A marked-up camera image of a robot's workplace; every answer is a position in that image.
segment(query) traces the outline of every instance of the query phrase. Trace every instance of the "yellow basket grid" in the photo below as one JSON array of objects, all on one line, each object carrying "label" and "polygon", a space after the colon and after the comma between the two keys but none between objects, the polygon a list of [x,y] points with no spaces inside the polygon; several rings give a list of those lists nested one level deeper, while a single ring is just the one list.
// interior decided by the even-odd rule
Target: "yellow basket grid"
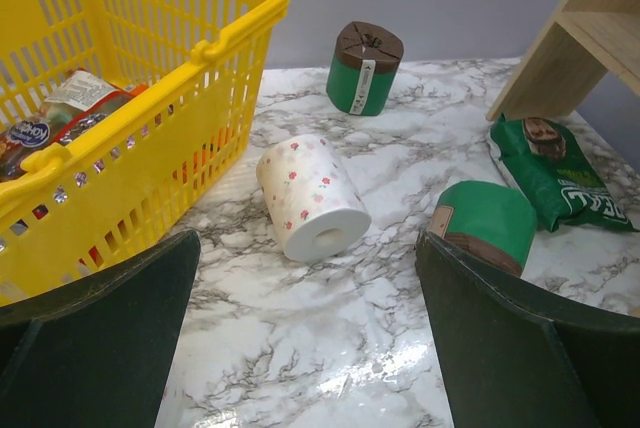
[{"label": "yellow basket grid", "polygon": [[0,305],[146,249],[211,187],[248,144],[271,28],[287,5],[0,2],[2,131],[36,111],[69,70],[150,85],[67,147],[31,155],[26,175],[0,183]]}]

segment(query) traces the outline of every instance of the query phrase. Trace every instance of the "green cylinder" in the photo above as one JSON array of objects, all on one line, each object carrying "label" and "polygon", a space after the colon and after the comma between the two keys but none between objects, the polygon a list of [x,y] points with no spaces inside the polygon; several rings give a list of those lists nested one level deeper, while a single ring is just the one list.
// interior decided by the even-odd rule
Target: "green cylinder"
[{"label": "green cylinder", "polygon": [[536,227],[536,212],[519,191],[484,181],[462,181],[440,195],[429,231],[520,276]]},{"label": "green cylinder", "polygon": [[329,99],[345,113],[380,114],[403,54],[393,33],[371,23],[350,23],[336,41],[327,79]]}]

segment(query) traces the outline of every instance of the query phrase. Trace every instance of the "blue logo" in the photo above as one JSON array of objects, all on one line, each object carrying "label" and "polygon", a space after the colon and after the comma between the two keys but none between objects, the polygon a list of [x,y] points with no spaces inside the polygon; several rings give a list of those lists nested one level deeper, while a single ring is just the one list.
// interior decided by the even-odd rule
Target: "blue logo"
[{"label": "blue logo", "polygon": [[46,123],[34,123],[33,121],[21,121],[9,128],[7,132],[9,140],[20,143],[28,148],[43,145],[49,139],[49,125]]}]

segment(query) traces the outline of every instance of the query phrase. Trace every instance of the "snack package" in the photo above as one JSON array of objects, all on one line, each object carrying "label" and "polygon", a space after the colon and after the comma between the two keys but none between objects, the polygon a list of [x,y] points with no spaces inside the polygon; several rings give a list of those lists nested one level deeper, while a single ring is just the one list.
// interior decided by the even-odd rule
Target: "snack package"
[{"label": "snack package", "polygon": [[505,181],[529,199],[546,230],[590,223],[637,231],[566,127],[542,118],[501,117],[487,141]]},{"label": "snack package", "polygon": [[133,97],[87,71],[73,72],[35,114],[0,134],[0,182],[22,176],[20,163],[31,153],[69,144]]}]

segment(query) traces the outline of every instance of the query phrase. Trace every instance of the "green snack bag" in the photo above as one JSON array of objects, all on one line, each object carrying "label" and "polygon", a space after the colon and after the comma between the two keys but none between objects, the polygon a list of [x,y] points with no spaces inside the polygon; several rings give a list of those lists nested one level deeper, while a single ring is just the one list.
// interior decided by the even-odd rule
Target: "green snack bag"
[{"label": "green snack bag", "polygon": [[542,118],[501,117],[488,142],[506,182],[529,199],[548,231],[561,223],[637,231],[564,126]]}]

